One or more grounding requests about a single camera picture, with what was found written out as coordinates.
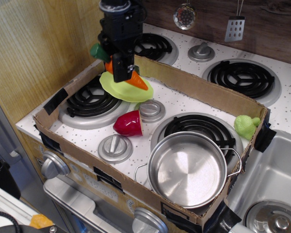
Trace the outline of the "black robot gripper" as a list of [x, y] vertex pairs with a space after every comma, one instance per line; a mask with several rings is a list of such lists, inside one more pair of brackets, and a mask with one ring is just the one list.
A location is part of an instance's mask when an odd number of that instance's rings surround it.
[[143, 34], [144, 5], [141, 0], [101, 0], [102, 27], [98, 40], [109, 63], [112, 56], [113, 80], [128, 81], [134, 68], [135, 41]]

